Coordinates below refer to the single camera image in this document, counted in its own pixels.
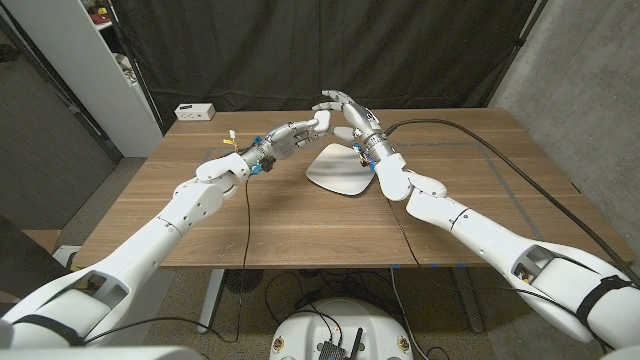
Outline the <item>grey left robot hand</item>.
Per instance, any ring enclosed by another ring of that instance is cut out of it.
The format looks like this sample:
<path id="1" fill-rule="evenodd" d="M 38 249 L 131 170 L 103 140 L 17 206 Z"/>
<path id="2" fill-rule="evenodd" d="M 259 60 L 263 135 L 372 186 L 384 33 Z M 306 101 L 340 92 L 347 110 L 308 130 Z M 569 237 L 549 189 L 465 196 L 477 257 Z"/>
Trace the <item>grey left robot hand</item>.
<path id="1" fill-rule="evenodd" d="M 328 120 L 289 122 L 273 129 L 264 138 L 255 140 L 240 156 L 252 173 L 270 172 L 278 160 L 285 159 L 293 155 L 298 148 L 319 140 L 328 128 Z"/>

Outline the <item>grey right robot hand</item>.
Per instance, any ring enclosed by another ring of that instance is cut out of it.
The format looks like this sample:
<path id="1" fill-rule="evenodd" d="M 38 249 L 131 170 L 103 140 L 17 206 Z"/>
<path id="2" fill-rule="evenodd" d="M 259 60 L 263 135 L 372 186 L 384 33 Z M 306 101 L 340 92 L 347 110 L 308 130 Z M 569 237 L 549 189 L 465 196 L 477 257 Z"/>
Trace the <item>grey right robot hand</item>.
<path id="1" fill-rule="evenodd" d="M 340 111 L 352 125 L 354 138 L 362 146 L 363 158 L 375 168 L 402 172 L 406 162 L 397 153 L 383 134 L 379 119 L 365 106 L 340 90 L 323 90 L 322 94 L 331 101 L 314 105 L 314 111 Z"/>

